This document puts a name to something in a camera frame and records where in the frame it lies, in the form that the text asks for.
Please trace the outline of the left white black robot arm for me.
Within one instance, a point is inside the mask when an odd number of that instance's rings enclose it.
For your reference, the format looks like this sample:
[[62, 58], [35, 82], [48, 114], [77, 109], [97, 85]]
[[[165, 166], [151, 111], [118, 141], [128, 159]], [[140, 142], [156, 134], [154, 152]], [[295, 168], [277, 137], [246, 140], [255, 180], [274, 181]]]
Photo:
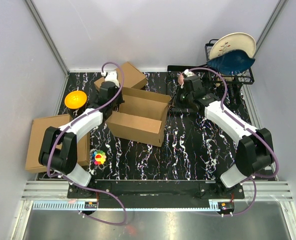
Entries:
[[78, 164], [78, 142], [92, 129], [103, 124], [115, 106], [123, 103], [121, 88], [113, 81], [101, 84], [97, 100], [80, 116], [61, 127], [50, 126], [45, 130], [39, 163], [54, 170], [78, 185], [78, 192], [85, 198], [95, 194], [91, 175]]

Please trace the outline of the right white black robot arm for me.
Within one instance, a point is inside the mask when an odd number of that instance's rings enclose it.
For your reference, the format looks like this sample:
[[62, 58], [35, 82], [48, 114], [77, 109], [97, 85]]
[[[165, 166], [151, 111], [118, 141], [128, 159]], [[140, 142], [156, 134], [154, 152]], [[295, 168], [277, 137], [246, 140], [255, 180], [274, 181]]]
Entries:
[[216, 95], [206, 93], [198, 76], [181, 73], [178, 83], [177, 101], [218, 125], [237, 144], [234, 164], [220, 175], [219, 183], [215, 185], [216, 195], [226, 198], [235, 185], [275, 161], [271, 133], [266, 128], [257, 129], [247, 124]]

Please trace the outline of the closed cardboard box back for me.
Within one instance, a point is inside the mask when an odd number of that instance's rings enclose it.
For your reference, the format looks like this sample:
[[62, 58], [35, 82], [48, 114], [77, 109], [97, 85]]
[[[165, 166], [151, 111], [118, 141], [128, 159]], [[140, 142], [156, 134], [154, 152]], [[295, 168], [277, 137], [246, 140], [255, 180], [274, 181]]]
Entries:
[[[121, 69], [123, 70], [123, 73], [124, 73], [124, 85], [122, 88], [122, 93], [124, 93], [125, 89], [130, 89], [130, 88], [140, 90], [144, 88], [145, 85], [147, 84], [146, 76], [142, 72], [140, 72], [138, 69], [136, 69], [135, 66], [132, 65], [130, 62], [126, 62], [122, 64]], [[114, 71], [117, 71], [118, 81], [121, 85], [122, 74], [118, 68], [114, 69]], [[100, 89], [100, 86], [103, 82], [104, 82], [103, 77], [95, 81], [94, 85], [96, 90]]]

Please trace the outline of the small cardboard box left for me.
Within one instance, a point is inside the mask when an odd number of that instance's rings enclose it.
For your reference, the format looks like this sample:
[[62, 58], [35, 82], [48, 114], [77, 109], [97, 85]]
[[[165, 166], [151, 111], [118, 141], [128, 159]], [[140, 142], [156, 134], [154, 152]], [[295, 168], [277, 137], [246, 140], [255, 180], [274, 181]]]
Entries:
[[90, 163], [90, 133], [84, 135], [77, 144], [77, 163], [80, 166], [88, 166]]

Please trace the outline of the large cardboard box left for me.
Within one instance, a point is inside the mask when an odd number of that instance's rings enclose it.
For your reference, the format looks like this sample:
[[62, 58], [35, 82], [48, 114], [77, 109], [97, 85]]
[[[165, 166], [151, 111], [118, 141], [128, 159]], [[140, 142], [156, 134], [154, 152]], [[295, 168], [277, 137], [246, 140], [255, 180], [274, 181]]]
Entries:
[[47, 171], [47, 168], [45, 166], [39, 164], [39, 154], [45, 131], [48, 127], [58, 128], [67, 124], [71, 120], [72, 118], [68, 114], [36, 118], [33, 120], [26, 158], [26, 171], [33, 174]]

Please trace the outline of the pink patterned bowl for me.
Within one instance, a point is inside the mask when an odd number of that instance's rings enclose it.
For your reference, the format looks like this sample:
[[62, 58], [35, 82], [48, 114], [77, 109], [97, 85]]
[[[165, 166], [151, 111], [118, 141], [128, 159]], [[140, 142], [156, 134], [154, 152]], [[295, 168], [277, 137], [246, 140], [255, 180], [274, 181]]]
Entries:
[[184, 76], [183, 76], [182, 73], [180, 73], [180, 74], [178, 75], [178, 84], [179, 84], [180, 86], [183, 86], [183, 84], [184, 84]]

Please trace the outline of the orange bowl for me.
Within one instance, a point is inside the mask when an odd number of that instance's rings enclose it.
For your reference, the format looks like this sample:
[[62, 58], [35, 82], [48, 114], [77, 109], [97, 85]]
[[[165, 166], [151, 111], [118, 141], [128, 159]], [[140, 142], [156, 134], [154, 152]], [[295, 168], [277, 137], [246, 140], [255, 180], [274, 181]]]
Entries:
[[87, 95], [81, 90], [75, 90], [67, 94], [64, 104], [67, 108], [76, 110], [83, 107], [87, 102]]

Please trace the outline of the blue leaf plate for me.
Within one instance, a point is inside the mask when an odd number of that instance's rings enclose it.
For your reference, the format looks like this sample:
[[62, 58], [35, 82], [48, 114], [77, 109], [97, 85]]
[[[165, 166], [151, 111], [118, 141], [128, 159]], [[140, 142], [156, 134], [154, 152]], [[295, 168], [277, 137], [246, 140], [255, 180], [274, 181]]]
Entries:
[[235, 49], [210, 59], [207, 66], [224, 75], [237, 75], [245, 72], [254, 64], [255, 58], [241, 50]]

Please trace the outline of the cream floral plate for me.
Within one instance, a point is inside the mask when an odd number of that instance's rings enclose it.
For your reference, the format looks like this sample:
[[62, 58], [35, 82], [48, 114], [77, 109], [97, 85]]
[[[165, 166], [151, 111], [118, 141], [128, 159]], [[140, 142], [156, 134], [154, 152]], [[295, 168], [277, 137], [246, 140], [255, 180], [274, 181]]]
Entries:
[[243, 50], [252, 58], [256, 52], [255, 39], [243, 32], [234, 32], [220, 38], [211, 48], [209, 60], [232, 50]]

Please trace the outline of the rainbow flower toy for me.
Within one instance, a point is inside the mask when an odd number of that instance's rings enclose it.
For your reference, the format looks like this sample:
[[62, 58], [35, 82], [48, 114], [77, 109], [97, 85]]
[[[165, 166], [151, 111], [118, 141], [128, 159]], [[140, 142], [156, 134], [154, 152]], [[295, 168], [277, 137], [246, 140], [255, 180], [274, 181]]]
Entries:
[[94, 151], [94, 153], [92, 154], [92, 162], [95, 165], [103, 165], [106, 159], [107, 159], [107, 156], [105, 152], [102, 150]]

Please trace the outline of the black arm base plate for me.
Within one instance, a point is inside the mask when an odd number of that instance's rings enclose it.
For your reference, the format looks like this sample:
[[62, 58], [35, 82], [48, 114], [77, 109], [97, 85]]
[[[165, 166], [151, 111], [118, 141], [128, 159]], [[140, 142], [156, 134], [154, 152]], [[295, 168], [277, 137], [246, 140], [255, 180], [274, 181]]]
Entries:
[[241, 185], [224, 188], [219, 183], [207, 180], [103, 180], [89, 183], [89, 187], [121, 196], [179, 195], [202, 199], [244, 199]]

